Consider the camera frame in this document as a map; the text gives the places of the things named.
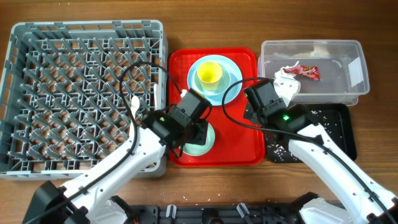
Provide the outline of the white napkin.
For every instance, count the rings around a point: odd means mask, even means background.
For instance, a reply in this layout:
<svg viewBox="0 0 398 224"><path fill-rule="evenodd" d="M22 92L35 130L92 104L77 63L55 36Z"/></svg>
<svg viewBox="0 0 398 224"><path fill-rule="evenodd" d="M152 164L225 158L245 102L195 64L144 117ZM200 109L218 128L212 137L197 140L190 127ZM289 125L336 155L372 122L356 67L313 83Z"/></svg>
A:
<svg viewBox="0 0 398 224"><path fill-rule="evenodd" d="M283 99L286 106L289 105L293 96L300 91L301 84L295 79L296 74L287 73L285 69L294 68L299 64L296 62L294 66L282 67L274 74L274 88L280 98Z"/></svg>

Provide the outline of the mint green bowl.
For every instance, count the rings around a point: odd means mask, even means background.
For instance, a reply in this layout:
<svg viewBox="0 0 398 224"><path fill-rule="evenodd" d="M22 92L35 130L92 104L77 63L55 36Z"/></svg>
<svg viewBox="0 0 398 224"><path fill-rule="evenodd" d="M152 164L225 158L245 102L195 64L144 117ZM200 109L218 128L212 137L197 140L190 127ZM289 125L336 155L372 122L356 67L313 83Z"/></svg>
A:
<svg viewBox="0 0 398 224"><path fill-rule="evenodd" d="M186 143L183 153L189 156L202 156L206 154L215 143L215 130L210 123L206 124L206 131L200 128L197 138L193 143Z"/></svg>

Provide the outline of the white plastic fork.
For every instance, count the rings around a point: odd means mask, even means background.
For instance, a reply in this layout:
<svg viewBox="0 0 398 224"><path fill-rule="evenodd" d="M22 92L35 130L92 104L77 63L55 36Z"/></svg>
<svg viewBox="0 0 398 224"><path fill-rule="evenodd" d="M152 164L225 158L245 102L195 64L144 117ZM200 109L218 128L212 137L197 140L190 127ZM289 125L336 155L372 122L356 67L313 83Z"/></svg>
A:
<svg viewBox="0 0 398 224"><path fill-rule="evenodd" d="M154 109L158 110L159 109L159 97L158 97L159 85L154 84L153 89L154 89Z"/></svg>

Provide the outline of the red candy wrapper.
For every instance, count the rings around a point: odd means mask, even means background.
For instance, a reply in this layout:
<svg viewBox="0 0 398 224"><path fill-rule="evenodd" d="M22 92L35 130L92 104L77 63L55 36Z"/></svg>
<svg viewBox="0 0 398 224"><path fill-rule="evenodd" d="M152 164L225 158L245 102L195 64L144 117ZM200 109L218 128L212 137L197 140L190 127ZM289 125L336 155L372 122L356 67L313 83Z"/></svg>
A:
<svg viewBox="0 0 398 224"><path fill-rule="evenodd" d="M320 79L320 72L316 66L294 65L293 67L284 68L283 71L285 73L305 76L315 81Z"/></svg>

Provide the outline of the white plastic spoon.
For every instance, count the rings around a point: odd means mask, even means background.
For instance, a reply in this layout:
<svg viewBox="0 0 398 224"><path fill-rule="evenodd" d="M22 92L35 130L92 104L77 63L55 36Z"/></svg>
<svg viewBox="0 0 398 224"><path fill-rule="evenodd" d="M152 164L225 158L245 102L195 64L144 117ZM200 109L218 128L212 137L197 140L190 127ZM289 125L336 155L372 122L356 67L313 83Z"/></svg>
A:
<svg viewBox="0 0 398 224"><path fill-rule="evenodd" d="M131 110L132 117L134 119L136 118L136 113L137 113L138 109L140 108L140 105L141 105L141 102L139 100L139 97L133 96L131 99L130 110Z"/></svg>

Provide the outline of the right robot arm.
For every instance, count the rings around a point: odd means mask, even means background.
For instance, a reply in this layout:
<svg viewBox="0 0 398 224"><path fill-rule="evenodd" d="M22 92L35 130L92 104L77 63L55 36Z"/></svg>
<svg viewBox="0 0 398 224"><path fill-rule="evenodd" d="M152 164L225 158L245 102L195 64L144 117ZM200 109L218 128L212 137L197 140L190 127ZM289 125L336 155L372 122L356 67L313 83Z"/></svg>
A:
<svg viewBox="0 0 398 224"><path fill-rule="evenodd" d="M276 133L285 148L308 165L342 204L337 207L309 192L294 206L301 222L397 223L397 196L360 169L306 107L287 107L267 78L258 78L244 94L261 129Z"/></svg>

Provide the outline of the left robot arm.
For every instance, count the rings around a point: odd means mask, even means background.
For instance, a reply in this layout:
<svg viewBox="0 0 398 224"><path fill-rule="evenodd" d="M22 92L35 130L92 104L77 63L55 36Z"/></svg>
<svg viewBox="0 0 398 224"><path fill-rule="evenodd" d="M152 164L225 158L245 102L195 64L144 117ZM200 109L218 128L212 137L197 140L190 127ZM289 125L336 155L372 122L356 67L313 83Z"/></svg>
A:
<svg viewBox="0 0 398 224"><path fill-rule="evenodd" d="M118 205L114 194L157 162L168 149L189 142L195 126L204 122L211 103L189 89L177 105L152 111L133 135L114 152L82 175L56 187L46 181L33 194L24 223L101 223L127 222L127 209Z"/></svg>

